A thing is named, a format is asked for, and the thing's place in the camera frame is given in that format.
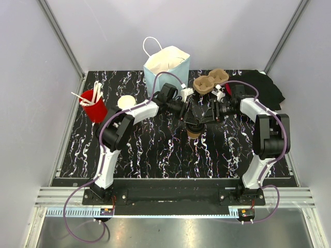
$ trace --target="cable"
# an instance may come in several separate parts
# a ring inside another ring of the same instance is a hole
[[[100,135],[99,135],[99,143],[100,143],[101,148],[102,148],[102,150],[103,150],[103,151],[102,151],[102,160],[101,160],[101,166],[100,166],[100,170],[99,170],[99,172],[98,172],[98,174],[97,174],[97,177],[96,177],[95,179],[93,179],[92,181],[87,182],[87,183],[83,184],[82,186],[78,187],[77,189],[75,189],[75,190],[69,195],[69,197],[68,197],[68,199],[66,200],[66,202],[64,203],[64,207],[63,207],[63,219],[64,219],[64,223],[65,223],[66,229],[67,229],[68,233],[69,233],[71,236],[73,236],[76,240],[81,241],[81,242],[84,242],[84,243],[88,243],[88,244],[93,244],[93,243],[98,242],[100,239],[102,239],[102,237],[103,237],[103,235],[104,235],[104,233],[105,233],[105,231],[106,231],[106,227],[105,227],[106,225],[105,225],[105,223],[102,222],[104,229],[103,229],[103,232],[102,232],[101,236],[100,236],[98,239],[93,240],[93,241],[84,240],[84,239],[81,239],[81,238],[77,237],[77,236],[76,236],[76,235],[70,230],[70,228],[69,228],[69,226],[68,226],[67,218],[66,218],[66,208],[67,208],[67,205],[68,205],[70,199],[73,197],[73,195],[75,195],[75,193],[76,193],[77,191],[81,190],[82,188],[84,188],[84,187],[86,187],[86,186],[88,186],[88,185],[94,183],[94,182],[95,182],[96,180],[98,180],[98,179],[100,178],[100,176],[101,176],[102,169],[103,169],[103,166],[104,166],[104,160],[105,160],[105,158],[106,158],[106,147],[105,147],[105,145],[104,145],[103,142],[102,142],[102,135],[103,135],[104,130],[105,130],[106,127],[109,125],[109,123],[110,123],[114,118],[116,118],[117,116],[119,116],[119,115],[121,115],[121,114],[123,114],[123,113],[126,113],[126,112],[130,112],[130,111],[132,111],[132,110],[136,110],[136,109],[138,109],[138,108],[140,108],[140,107],[143,107],[143,106],[146,106],[147,104],[149,104],[149,103],[152,101],[152,99],[153,99],[153,94],[154,94],[154,91],[155,91],[155,85],[156,85],[156,79],[157,79],[158,76],[160,76],[161,74],[168,74],[168,75],[171,75],[171,76],[175,77],[175,78],[179,81],[179,83],[180,83],[181,85],[183,84],[182,81],[179,79],[179,77],[177,77],[176,75],[174,75],[174,74],[172,74],[172,73],[170,73],[170,72],[167,72],[167,71],[161,71],[161,72],[157,73],[156,76],[155,76],[155,78],[154,78],[154,84],[153,84],[153,90],[152,90],[151,97],[149,98],[149,100],[148,100],[146,103],[141,103],[141,104],[138,104],[137,106],[135,106],[135,107],[133,107],[133,108],[131,108],[131,109],[122,110],[122,111],[117,112],[115,115],[113,115],[112,117],[110,117],[110,119],[109,119],[109,120],[103,125],[103,127],[102,127],[102,129],[101,129],[101,131],[100,131]]]
[[[251,208],[250,208],[250,209],[253,209],[253,208],[254,208],[254,206],[255,206],[255,200],[253,199],[253,200],[252,200],[252,206],[251,206]]]
[[[103,213],[102,215],[111,215],[111,216],[114,216],[114,210],[115,210],[115,204],[116,204],[116,196],[111,197],[111,198],[112,198],[112,201],[113,201],[113,208],[112,208],[112,210],[110,211],[110,213]]]
[[[279,160],[281,160],[285,153],[286,153],[286,149],[287,149],[287,144],[288,144],[288,138],[287,138],[287,135],[286,135],[286,131],[285,131],[285,127],[283,125],[283,123],[281,123],[280,119],[272,112],[270,111],[266,106],[264,106],[261,102],[259,102],[258,100],[258,97],[259,97],[259,91],[252,85],[246,83],[246,82],[242,82],[242,81],[237,81],[237,80],[230,80],[230,81],[226,81],[222,84],[220,84],[220,86],[223,86],[227,83],[240,83],[240,84],[244,84],[244,85],[247,85],[248,87],[252,88],[257,94],[255,95],[254,97],[254,103],[257,104],[257,106],[259,106],[260,108],[262,108],[265,112],[267,112],[268,114],[272,115],[272,117],[275,118],[275,120],[277,121],[280,129],[281,129],[281,132],[282,132],[282,135],[284,137],[284,147],[283,147],[283,150],[281,152],[281,154],[278,156],[278,158],[274,159],[274,160],[271,160],[269,162],[266,163],[265,167],[263,168],[263,170],[261,171],[259,177],[258,177],[258,184],[259,184],[259,187],[263,190],[263,189],[266,189],[266,188],[274,188],[277,192],[277,203],[276,203],[276,206],[275,208],[273,209],[273,211],[265,218],[261,219],[261,220],[257,220],[257,221],[254,221],[254,223],[261,223],[263,221],[266,221],[268,219],[270,219],[274,214],[275,212],[277,211],[278,209],[278,206],[279,206],[279,202],[280,202],[280,193],[279,193],[279,190],[276,186],[272,185],[272,184],[269,184],[269,185],[266,185],[266,186],[262,186],[261,185],[261,179],[262,179],[262,176],[263,174],[265,173],[265,171],[270,167],[270,165],[272,163],[276,163],[278,162]]]
[[[79,224],[78,226],[76,226],[73,230],[77,230],[77,229],[81,228],[82,226],[86,225],[87,223],[92,223],[92,222],[97,222],[97,221],[96,220],[85,221],[85,222]],[[70,235],[69,233],[67,233],[64,236],[58,238],[54,235],[53,231],[51,231],[50,233],[51,233],[52,238],[55,239],[55,240],[63,240],[63,239],[67,238]]]

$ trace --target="light blue bag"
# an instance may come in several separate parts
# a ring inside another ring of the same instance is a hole
[[[145,50],[145,41],[148,38],[156,40],[161,51],[150,56]],[[149,56],[149,59],[144,64],[144,74],[146,81],[147,94],[150,97],[153,90],[154,79],[160,71],[167,71],[175,74],[182,81],[183,84],[188,84],[188,73],[190,68],[190,55],[181,51],[175,46],[169,46],[162,49],[160,43],[154,37],[147,37],[143,42],[143,50]],[[183,89],[180,82],[173,76],[168,74],[161,74],[155,85],[154,92],[160,91],[165,83],[174,85],[178,89],[178,95]]]

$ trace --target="bag handle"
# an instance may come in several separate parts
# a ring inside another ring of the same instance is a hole
[[[150,57],[150,55],[148,54],[148,52],[146,52],[146,49],[145,49],[145,41],[146,41],[147,39],[149,39],[149,38],[155,40],[155,41],[159,44],[160,49],[162,50],[162,47],[161,47],[161,45],[160,45],[160,42],[159,42],[156,38],[151,37],[151,36],[148,36],[148,37],[146,37],[146,38],[144,39],[144,41],[143,41],[143,50],[144,50],[144,52],[148,55],[148,57]]]

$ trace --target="gray wall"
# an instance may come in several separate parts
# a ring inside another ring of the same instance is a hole
[[[36,0],[0,1],[0,243],[19,247],[79,79]]]
[[[142,70],[146,36],[191,69],[263,70],[299,0],[48,0],[83,70]],[[158,46],[149,41],[151,52]]]
[[[290,116],[292,155],[331,244],[331,1],[311,1],[270,76]]]

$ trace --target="metal floor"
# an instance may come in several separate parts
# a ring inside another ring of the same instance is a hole
[[[268,215],[267,209],[256,209],[256,213],[256,219]],[[67,220],[74,229],[87,219]],[[243,226],[224,221],[236,222],[224,219],[113,218],[106,222],[110,237],[106,231],[100,242],[85,244],[66,236],[68,233],[62,218],[46,217],[37,247],[313,247],[304,216],[299,209],[278,209],[268,221],[253,225]],[[74,233],[81,238],[94,240],[102,233],[102,227],[97,223],[88,223]]]

